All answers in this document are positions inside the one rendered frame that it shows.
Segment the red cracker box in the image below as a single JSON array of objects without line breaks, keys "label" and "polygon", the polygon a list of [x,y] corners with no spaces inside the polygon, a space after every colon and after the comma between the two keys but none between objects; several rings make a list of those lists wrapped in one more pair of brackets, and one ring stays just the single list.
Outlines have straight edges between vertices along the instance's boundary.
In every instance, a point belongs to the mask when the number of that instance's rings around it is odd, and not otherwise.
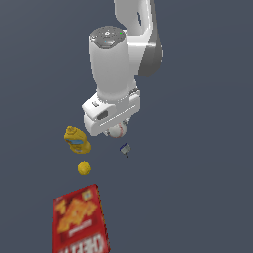
[{"label": "red cracker box", "polygon": [[109,253],[110,250],[96,184],[53,200],[52,253]]}]

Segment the yellow mustard bottle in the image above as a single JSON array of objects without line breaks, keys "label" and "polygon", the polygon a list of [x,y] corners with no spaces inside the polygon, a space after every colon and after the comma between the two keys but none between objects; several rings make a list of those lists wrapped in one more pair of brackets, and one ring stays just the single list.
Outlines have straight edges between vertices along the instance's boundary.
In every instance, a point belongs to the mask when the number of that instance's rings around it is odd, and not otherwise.
[{"label": "yellow mustard bottle", "polygon": [[87,154],[91,151],[91,144],[88,142],[86,134],[75,126],[67,127],[64,140],[76,154]]}]

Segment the small grey blue clamp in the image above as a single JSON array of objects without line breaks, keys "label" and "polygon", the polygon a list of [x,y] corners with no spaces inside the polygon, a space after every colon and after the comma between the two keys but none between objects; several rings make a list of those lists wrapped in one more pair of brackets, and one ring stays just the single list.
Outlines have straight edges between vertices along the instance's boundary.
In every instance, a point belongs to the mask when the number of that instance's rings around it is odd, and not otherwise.
[{"label": "small grey blue clamp", "polygon": [[125,155],[128,156],[129,152],[131,151],[130,146],[126,143],[124,144],[121,148],[120,148],[120,152]]}]

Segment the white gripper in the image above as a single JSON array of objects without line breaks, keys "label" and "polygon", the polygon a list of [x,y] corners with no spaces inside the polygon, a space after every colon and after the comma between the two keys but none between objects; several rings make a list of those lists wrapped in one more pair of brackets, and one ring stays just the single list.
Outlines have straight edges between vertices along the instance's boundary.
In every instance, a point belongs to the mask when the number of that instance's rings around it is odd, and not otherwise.
[{"label": "white gripper", "polygon": [[82,109],[87,131],[91,136],[97,136],[139,111],[140,90],[133,88],[126,96],[113,102],[103,101],[95,93]]}]

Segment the small yellow ball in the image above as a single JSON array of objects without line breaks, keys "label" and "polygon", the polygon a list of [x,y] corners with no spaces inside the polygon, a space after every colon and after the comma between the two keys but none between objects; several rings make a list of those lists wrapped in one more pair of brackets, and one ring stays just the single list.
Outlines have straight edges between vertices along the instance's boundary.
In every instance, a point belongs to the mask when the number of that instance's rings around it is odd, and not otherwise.
[{"label": "small yellow ball", "polygon": [[88,162],[83,161],[78,165],[78,172],[81,175],[88,175],[91,171],[91,166]]}]

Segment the white baseball with red stitching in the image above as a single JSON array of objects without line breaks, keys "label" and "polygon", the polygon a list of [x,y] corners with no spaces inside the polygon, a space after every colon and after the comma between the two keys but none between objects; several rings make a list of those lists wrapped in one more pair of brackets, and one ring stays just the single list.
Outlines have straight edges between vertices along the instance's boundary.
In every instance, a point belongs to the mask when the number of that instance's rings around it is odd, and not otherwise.
[{"label": "white baseball with red stitching", "polygon": [[104,132],[104,135],[109,136],[111,138],[121,138],[125,136],[126,133],[127,133],[127,123],[125,121],[122,121],[107,129]]}]

